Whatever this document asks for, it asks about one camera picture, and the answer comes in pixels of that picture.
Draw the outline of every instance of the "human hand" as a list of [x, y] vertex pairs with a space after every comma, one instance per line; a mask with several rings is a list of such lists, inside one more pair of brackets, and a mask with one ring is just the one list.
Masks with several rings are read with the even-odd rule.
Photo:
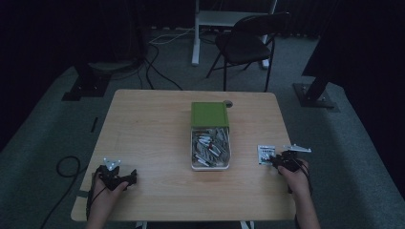
[[97, 174], [95, 178], [92, 199], [93, 203], [91, 205], [90, 216], [86, 226], [88, 229], [103, 227], [113, 211], [119, 196], [129, 184], [126, 181], [122, 182], [114, 191], [111, 191], [105, 186], [99, 175], [100, 174]]
[[[303, 159], [299, 159], [303, 162], [303, 169], [306, 173], [309, 173], [309, 164], [304, 161]], [[286, 179], [289, 188], [292, 190], [292, 195], [294, 198], [296, 197], [310, 197], [310, 190], [309, 190], [309, 181], [307, 176], [303, 173], [301, 169], [297, 170], [296, 172], [291, 172], [290, 170], [286, 169], [283, 166], [277, 167], [280, 174]]]

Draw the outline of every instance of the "green box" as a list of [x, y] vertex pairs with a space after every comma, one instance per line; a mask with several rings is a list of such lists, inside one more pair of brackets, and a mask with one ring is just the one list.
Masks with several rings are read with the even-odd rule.
[[223, 102], [191, 104], [191, 167], [221, 171], [229, 167], [229, 120]]

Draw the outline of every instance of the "person's left hand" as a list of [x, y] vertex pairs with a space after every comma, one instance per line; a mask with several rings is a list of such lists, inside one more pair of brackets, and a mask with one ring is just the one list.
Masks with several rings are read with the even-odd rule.
[[122, 182], [119, 186], [111, 191], [99, 177], [95, 178], [95, 187], [93, 192], [93, 203], [90, 209], [90, 216], [86, 228], [102, 228], [113, 211], [119, 196], [128, 186], [128, 182]]

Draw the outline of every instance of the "wooden table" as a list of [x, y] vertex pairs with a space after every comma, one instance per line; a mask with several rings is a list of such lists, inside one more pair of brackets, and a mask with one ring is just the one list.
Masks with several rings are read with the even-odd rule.
[[[230, 100], [229, 169], [191, 169], [191, 102]], [[289, 145], [276, 97], [269, 93], [119, 90], [102, 127], [80, 187], [103, 158], [120, 159], [121, 176], [138, 170], [110, 220], [214, 221], [293, 219], [287, 184], [258, 163], [258, 145]], [[86, 220], [86, 198], [77, 197], [73, 220]]]

